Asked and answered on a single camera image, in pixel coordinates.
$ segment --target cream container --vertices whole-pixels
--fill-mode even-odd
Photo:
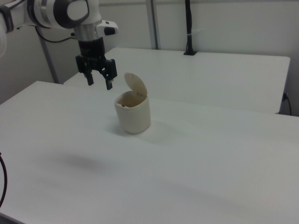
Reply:
[[[137,134],[150,126],[148,92],[137,75],[126,73],[124,77],[132,91],[121,94],[114,106],[122,128],[130,134]]]

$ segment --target white table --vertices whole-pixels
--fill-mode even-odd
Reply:
[[[118,77],[114,92],[129,88],[123,75],[132,72],[145,82],[149,96],[201,105],[277,113],[285,87],[290,58],[280,56],[197,53],[114,48]],[[76,74],[65,85],[105,90],[103,76],[93,72],[94,85]]]
[[[150,98],[123,132],[117,93],[37,82],[0,105],[8,191],[26,224],[294,224],[299,119]]]

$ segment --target black cable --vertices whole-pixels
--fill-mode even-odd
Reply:
[[[13,9],[14,7],[18,6],[19,4],[21,4],[22,2],[24,2],[25,0],[19,1],[17,4],[9,7],[9,9]]]
[[[290,108],[290,116],[291,116],[292,115],[292,108],[291,108],[290,99],[289,99],[288,95],[286,95],[285,98],[288,100],[289,108]]]
[[[37,32],[37,34],[40,36],[40,38],[42,38],[44,41],[47,41],[47,42],[50,42],[50,43],[61,43],[61,42],[64,42],[64,41],[67,41],[67,40],[71,39],[70,37],[68,37],[68,38],[65,38],[65,39],[60,40],[60,41],[50,41],[50,40],[44,38],[44,37],[40,34],[40,32],[38,31],[37,27],[36,27],[36,32]]]
[[[4,198],[5,198],[6,190],[7,190],[7,171],[6,171],[4,161],[1,157],[1,153],[0,153],[0,162],[1,162],[1,165],[2,165],[2,168],[3,168],[3,174],[4,174],[4,188],[3,188],[3,193],[2,193],[1,200],[0,200],[0,208],[1,208],[1,206],[3,204],[3,201],[4,201]]]

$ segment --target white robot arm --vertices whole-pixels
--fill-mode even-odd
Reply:
[[[99,71],[107,89],[117,76],[115,61],[105,58],[103,36],[118,33],[115,22],[104,21],[99,0],[17,0],[0,6],[0,56],[5,51],[5,34],[22,25],[42,28],[74,28],[81,54],[76,57],[79,72],[93,84],[92,70]]]

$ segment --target cup lid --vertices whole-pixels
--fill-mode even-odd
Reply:
[[[144,97],[147,96],[148,91],[143,81],[137,75],[127,72],[125,73],[125,80],[131,90],[133,90],[135,93]]]

